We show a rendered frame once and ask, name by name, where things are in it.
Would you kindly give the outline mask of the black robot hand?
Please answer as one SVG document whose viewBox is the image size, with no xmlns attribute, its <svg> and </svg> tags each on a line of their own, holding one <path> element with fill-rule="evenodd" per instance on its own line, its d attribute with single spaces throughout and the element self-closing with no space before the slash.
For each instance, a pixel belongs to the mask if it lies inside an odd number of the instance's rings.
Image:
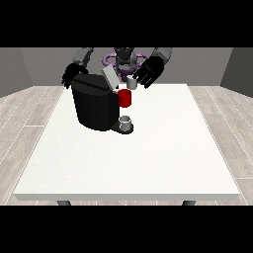
<svg viewBox="0 0 253 253">
<path fill-rule="evenodd" d="M 62 81 L 61 83 L 64 85 L 66 89 L 68 89 L 73 81 L 73 78 L 79 74 L 88 74 L 89 71 L 82 65 L 76 64 L 76 63 L 70 63 L 66 69 L 65 72 L 62 75 Z"/>
<path fill-rule="evenodd" d="M 133 74 L 133 78 L 147 89 L 163 72 L 163 59 L 159 56 L 150 56 Z"/>
</svg>

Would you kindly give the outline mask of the small grey coffee pod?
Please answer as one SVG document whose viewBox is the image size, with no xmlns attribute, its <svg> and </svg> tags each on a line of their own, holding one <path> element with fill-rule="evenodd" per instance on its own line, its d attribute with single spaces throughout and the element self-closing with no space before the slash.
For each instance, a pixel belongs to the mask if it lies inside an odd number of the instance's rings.
<svg viewBox="0 0 253 253">
<path fill-rule="evenodd" d="M 128 75 L 128 76 L 127 76 L 126 86 L 127 86 L 130 90 L 135 90 L 136 87 L 137 87 L 137 82 L 136 82 L 136 80 L 135 80 L 131 75 Z"/>
</svg>

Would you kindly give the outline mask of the black coffee machine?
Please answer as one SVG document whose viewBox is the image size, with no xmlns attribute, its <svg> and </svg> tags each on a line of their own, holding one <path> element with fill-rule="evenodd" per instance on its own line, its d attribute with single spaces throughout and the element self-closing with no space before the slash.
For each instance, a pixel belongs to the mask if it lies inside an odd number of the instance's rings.
<svg viewBox="0 0 253 253">
<path fill-rule="evenodd" d="M 121 134 L 133 132 L 133 124 L 122 130 L 119 95 L 110 89 L 103 75 L 77 74 L 71 90 L 81 125 L 92 130 L 114 130 Z"/>
</svg>

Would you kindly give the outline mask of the red pod holder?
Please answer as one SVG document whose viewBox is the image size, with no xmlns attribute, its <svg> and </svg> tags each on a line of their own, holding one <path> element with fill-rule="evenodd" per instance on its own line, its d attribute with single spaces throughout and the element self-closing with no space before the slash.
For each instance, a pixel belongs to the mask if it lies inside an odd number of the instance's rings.
<svg viewBox="0 0 253 253">
<path fill-rule="evenodd" d="M 121 89 L 118 92 L 119 106 L 127 108 L 131 105 L 131 91 L 129 89 Z"/>
</svg>

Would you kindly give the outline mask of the pale grey machine lid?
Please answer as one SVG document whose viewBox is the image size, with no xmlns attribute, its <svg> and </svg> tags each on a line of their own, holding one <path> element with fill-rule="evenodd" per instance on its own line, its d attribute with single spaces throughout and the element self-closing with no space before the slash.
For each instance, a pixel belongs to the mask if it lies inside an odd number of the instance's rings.
<svg viewBox="0 0 253 253">
<path fill-rule="evenodd" d="M 108 65 L 101 70 L 111 90 L 115 90 L 120 85 L 115 69 L 112 65 Z"/>
</svg>

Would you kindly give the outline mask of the small grey cup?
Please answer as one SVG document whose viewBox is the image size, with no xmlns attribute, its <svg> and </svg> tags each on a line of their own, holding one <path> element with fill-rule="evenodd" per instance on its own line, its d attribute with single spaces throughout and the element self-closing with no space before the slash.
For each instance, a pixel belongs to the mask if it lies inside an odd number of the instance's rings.
<svg viewBox="0 0 253 253">
<path fill-rule="evenodd" d="M 127 131 L 131 128 L 131 119 L 129 116 L 121 116 L 119 118 L 120 130 Z"/>
</svg>

